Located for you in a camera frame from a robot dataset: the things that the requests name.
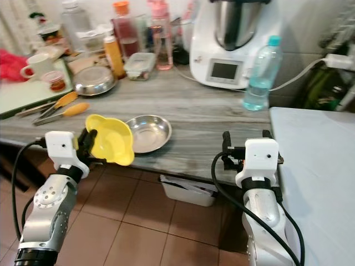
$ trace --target gray marble countertop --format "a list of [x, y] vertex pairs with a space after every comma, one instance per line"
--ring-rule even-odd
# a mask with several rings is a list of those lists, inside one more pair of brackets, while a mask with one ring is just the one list
[[[85, 101], [90, 103], [90, 109], [77, 116], [38, 127], [31, 123], [38, 114], [0, 120], [0, 141], [24, 145], [50, 130], [73, 131], [79, 135], [89, 114], [123, 121], [138, 115], [159, 115], [171, 123], [170, 141], [150, 154], [137, 155], [131, 166], [211, 181], [211, 163], [222, 150], [224, 131], [230, 131], [233, 146], [243, 146], [247, 138], [261, 137], [263, 129], [270, 129], [268, 110], [245, 110], [243, 95], [184, 79], [173, 69], [156, 71], [148, 81], [125, 78], [101, 96], [80, 97], [70, 106]], [[221, 162], [217, 164], [216, 174], [221, 182], [235, 184], [235, 171], [223, 171]]]

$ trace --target yellow plastic funnel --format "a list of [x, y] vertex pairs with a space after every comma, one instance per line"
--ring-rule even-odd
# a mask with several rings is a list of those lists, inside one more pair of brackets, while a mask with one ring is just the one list
[[125, 122], [101, 115], [89, 115], [85, 126], [88, 131], [96, 129], [98, 132], [91, 150], [93, 156], [123, 166], [133, 162], [133, 135]]

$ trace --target stainless steel bowl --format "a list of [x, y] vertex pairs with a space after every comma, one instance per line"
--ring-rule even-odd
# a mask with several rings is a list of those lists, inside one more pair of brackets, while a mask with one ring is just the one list
[[94, 96], [109, 91], [116, 85], [112, 72], [104, 66], [90, 66], [74, 76], [78, 95]]
[[136, 154], [155, 151], [163, 147], [171, 136], [170, 123], [157, 115], [141, 115], [126, 122], [133, 134]]

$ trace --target white mug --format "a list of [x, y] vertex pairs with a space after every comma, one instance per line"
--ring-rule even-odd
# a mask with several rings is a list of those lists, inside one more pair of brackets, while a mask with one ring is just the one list
[[[48, 54], [36, 54], [28, 58], [26, 62], [28, 65], [21, 69], [20, 74], [27, 79], [39, 79], [43, 74], [55, 70]], [[34, 74], [27, 75], [25, 73], [26, 69], [31, 69]]]

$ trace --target control display screen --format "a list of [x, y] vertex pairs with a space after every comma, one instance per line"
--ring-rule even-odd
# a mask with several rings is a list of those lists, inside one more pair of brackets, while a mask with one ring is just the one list
[[238, 65], [214, 63], [211, 76], [214, 78], [234, 79]]

